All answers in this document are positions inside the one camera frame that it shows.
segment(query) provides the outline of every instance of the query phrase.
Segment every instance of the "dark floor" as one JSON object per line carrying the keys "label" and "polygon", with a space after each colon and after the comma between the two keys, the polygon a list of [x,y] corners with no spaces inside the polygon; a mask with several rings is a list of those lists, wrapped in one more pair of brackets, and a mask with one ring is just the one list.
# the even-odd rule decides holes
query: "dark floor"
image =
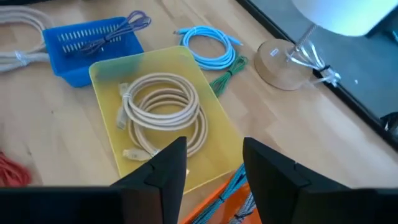
{"label": "dark floor", "polygon": [[[291,0],[251,0],[290,38],[310,27]],[[344,37],[318,28],[310,37],[340,83],[377,117],[398,111],[398,44],[383,34]]]}

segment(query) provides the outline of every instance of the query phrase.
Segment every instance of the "wooden desk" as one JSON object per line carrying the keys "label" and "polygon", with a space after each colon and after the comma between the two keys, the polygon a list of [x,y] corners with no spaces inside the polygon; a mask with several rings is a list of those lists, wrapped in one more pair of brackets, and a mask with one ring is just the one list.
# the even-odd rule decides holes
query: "wooden desk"
{"label": "wooden desk", "polygon": [[[153,19],[137,32],[145,51],[176,45],[174,30],[200,24],[237,37],[244,43],[239,51],[250,59],[273,38],[234,0],[58,0],[33,7],[59,24],[143,10]],[[2,25],[0,32],[0,51],[27,49],[39,39],[27,26]],[[223,51],[204,38],[195,38],[192,47],[206,56]],[[221,72],[205,74],[212,80]],[[243,135],[329,178],[349,187],[398,186],[398,154],[323,85],[277,90],[262,81],[251,61],[220,101]],[[33,171],[37,185],[108,185],[118,179],[92,87],[71,88],[48,64],[0,75],[0,122],[6,153]],[[181,216],[222,181],[186,195]]]}

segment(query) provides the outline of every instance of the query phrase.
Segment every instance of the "blue basket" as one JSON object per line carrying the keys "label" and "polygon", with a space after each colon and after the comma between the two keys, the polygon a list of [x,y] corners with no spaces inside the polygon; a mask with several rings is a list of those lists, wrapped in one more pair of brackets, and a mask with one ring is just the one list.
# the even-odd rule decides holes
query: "blue basket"
{"label": "blue basket", "polygon": [[64,78],[71,86],[81,87],[91,83],[88,68],[95,62],[143,53],[133,32],[111,39],[92,55],[79,49],[87,42],[103,38],[115,30],[125,17],[55,27],[43,31],[54,74]]}

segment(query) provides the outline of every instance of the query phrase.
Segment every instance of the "white lamp shade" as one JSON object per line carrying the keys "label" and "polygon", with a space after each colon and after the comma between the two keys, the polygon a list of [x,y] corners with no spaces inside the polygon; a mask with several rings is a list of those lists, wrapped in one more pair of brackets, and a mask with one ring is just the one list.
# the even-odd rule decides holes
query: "white lamp shade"
{"label": "white lamp shade", "polygon": [[398,0],[293,0],[296,8],[324,29],[347,36],[367,34]]}

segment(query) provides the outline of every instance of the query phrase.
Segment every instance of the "wooden base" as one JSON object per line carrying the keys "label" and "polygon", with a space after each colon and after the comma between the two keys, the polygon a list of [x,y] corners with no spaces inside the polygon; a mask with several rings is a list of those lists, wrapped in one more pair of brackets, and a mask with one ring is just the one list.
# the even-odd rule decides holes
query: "wooden base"
{"label": "wooden base", "polygon": [[286,40],[267,40],[254,56],[254,66],[260,77],[281,90],[296,90],[312,75],[312,69],[286,61],[285,53],[293,46]]}

